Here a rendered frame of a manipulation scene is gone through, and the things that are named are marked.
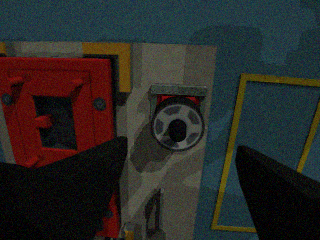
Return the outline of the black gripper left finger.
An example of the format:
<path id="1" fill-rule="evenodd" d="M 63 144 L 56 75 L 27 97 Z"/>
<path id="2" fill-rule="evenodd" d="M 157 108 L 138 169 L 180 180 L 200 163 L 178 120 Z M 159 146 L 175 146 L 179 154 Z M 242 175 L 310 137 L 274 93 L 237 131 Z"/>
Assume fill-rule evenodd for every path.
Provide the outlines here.
<path id="1" fill-rule="evenodd" d="M 18 240 L 94 240 L 127 152 L 119 136 L 35 169 L 0 163 L 0 218 Z"/>

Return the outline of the yellow rectangular outline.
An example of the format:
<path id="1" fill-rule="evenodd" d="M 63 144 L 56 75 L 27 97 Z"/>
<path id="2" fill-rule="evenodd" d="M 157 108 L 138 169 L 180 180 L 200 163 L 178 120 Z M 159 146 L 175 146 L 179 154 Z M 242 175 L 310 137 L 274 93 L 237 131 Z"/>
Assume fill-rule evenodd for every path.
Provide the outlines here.
<path id="1" fill-rule="evenodd" d="M 236 99 L 236 105 L 235 105 L 232 126 L 231 126 L 229 141 L 228 141 L 228 147 L 227 147 L 227 152 L 226 152 L 226 157 L 225 157 L 225 162 L 224 162 L 224 167 L 223 167 L 223 172 L 222 172 L 222 177 L 221 177 L 221 183 L 220 183 L 219 193 L 218 193 L 218 197 L 217 197 L 217 203 L 216 203 L 215 213 L 214 213 L 214 217 L 213 217 L 213 223 L 211 225 L 210 230 L 219 229 L 219 230 L 228 230 L 228 231 L 237 231 L 237 232 L 240 232 L 240 231 L 255 232 L 255 233 L 257 232 L 256 228 L 216 226 L 219 211 L 222 206 L 222 201 L 223 201 L 223 196 L 224 196 L 224 192 L 225 192 L 229 167 L 230 167 L 231 158 L 232 158 L 232 154 L 233 154 L 238 124 L 239 124 L 239 119 L 240 119 L 240 114 L 241 114 L 241 109 L 242 109 L 242 104 L 243 104 L 243 99 L 244 99 L 244 94 L 245 94 L 246 81 L 289 83 L 289 84 L 296 84 L 296 85 L 303 85 L 303 86 L 320 87 L 320 80 L 319 79 L 290 78 L 290 77 L 279 77 L 279 76 L 275 76 L 275 75 L 260 75 L 260 74 L 241 73 L 240 85 L 239 85 L 237 99 Z M 308 156 L 308 153 L 310 150 L 312 140 L 314 138 L 316 129 L 318 127 L 319 119 L 320 119 L 320 98 L 318 101 L 317 110 L 316 110 L 315 115 L 312 120 L 312 126 L 309 131 L 307 140 L 305 142 L 305 145 L 304 145 L 304 148 L 302 151 L 302 156 L 301 156 L 300 162 L 299 162 L 297 170 L 296 170 L 298 173 L 301 173 L 303 170 L 305 161 L 307 159 L 307 156 Z"/>

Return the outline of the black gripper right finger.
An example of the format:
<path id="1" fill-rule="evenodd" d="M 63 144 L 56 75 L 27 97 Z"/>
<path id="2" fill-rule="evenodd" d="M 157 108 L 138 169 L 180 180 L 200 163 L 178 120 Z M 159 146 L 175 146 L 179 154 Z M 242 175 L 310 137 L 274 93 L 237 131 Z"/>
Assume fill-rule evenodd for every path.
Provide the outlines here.
<path id="1" fill-rule="evenodd" d="M 320 182 L 247 146 L 235 163 L 259 240 L 320 240 Z"/>

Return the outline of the black wheel with grey hub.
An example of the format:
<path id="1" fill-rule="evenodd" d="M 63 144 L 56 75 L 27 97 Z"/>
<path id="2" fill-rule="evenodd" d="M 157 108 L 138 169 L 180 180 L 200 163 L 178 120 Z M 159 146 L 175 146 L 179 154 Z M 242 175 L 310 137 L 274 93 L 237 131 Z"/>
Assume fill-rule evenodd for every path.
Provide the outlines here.
<path id="1" fill-rule="evenodd" d="M 170 123 L 182 120 L 186 125 L 186 138 L 181 142 L 170 139 Z M 180 152 L 196 146 L 203 137 L 205 123 L 197 104 L 183 96 L 173 96 L 163 100 L 156 108 L 151 132 L 155 141 L 163 148 Z"/>

